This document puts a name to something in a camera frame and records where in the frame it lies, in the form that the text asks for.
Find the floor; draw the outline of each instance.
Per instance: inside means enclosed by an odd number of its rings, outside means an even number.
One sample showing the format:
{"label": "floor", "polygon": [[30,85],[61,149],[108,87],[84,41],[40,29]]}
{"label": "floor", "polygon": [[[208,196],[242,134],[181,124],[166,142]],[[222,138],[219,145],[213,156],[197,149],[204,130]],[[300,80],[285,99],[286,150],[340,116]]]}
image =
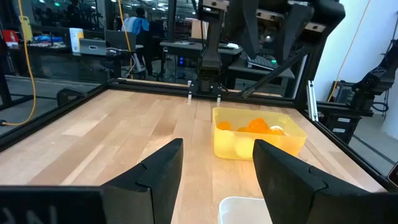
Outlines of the floor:
{"label": "floor", "polygon": [[[224,198],[262,194],[253,162],[215,156],[216,106],[208,100],[188,103],[185,97],[107,90],[2,152],[0,184],[101,185],[183,138],[172,223],[217,223]],[[307,134],[299,159],[370,192],[384,191],[297,110],[225,101],[220,106],[287,114]]]}
{"label": "floor", "polygon": [[398,161],[398,139],[394,139],[381,129],[384,118],[380,114],[363,117],[359,122],[349,146],[369,161],[384,175],[387,175]]}
{"label": "floor", "polygon": [[[12,99],[18,99],[19,95],[31,95],[32,84],[28,78],[6,76]],[[74,88],[81,91],[90,91],[98,84],[79,83],[62,80],[35,79],[37,98],[34,117],[40,116],[57,107],[57,93],[63,88]],[[33,106],[33,100],[21,103],[12,108],[0,111],[0,119],[10,123],[19,123],[28,118]],[[0,135],[12,130],[15,126],[1,126]]]}

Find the person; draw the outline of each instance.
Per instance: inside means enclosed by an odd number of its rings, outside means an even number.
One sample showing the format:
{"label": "person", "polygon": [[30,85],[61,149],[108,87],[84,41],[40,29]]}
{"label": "person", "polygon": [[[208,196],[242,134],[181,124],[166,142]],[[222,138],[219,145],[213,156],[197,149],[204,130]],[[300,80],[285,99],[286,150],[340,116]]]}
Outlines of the person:
{"label": "person", "polygon": [[137,50],[138,59],[144,57],[145,66],[149,76],[152,76],[152,36],[149,32],[149,21],[145,17],[145,10],[141,7],[136,9],[136,17],[130,17],[124,20],[124,27],[128,32],[136,35],[136,44],[143,45],[143,49]]}
{"label": "person", "polygon": [[78,8],[78,0],[70,0],[71,4],[67,7],[67,19],[69,27],[81,28],[80,10]]}

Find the laptop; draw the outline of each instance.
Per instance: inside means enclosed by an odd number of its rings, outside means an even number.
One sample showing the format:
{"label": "laptop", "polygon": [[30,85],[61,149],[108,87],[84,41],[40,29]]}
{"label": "laptop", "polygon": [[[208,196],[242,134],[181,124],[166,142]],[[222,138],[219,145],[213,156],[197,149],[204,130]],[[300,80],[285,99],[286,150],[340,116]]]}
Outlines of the laptop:
{"label": "laptop", "polygon": [[[136,35],[132,32],[127,32],[132,52],[136,51]],[[107,30],[105,32],[106,41],[110,43],[111,47],[121,50],[128,50],[126,35],[124,31]]]}
{"label": "laptop", "polygon": [[106,41],[80,39],[80,53],[88,55],[106,56]]}

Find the white wall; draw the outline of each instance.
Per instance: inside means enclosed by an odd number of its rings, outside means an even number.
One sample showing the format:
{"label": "white wall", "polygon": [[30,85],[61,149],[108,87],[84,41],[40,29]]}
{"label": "white wall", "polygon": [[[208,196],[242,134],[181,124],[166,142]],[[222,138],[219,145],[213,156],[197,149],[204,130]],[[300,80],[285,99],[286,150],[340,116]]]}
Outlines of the white wall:
{"label": "white wall", "polygon": [[[340,3],[346,9],[346,17],[330,34],[315,76],[317,99],[322,101],[328,98],[368,0],[341,0]],[[380,63],[381,53],[386,52],[394,32],[397,11],[397,0],[371,0],[339,80],[358,82]]]}

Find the yellow box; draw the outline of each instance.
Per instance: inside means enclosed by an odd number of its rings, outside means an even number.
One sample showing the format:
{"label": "yellow box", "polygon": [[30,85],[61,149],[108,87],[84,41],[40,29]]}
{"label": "yellow box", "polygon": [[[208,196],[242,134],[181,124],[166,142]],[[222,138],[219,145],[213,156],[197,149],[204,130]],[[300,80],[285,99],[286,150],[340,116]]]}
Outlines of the yellow box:
{"label": "yellow box", "polygon": [[[237,132],[250,121],[262,118],[269,127],[280,126],[285,136]],[[229,121],[233,131],[224,131],[216,126],[221,121]],[[213,147],[216,156],[225,159],[252,160],[255,139],[263,139],[279,149],[297,156],[303,147],[307,135],[285,114],[267,111],[241,110],[216,107],[213,109]]]}

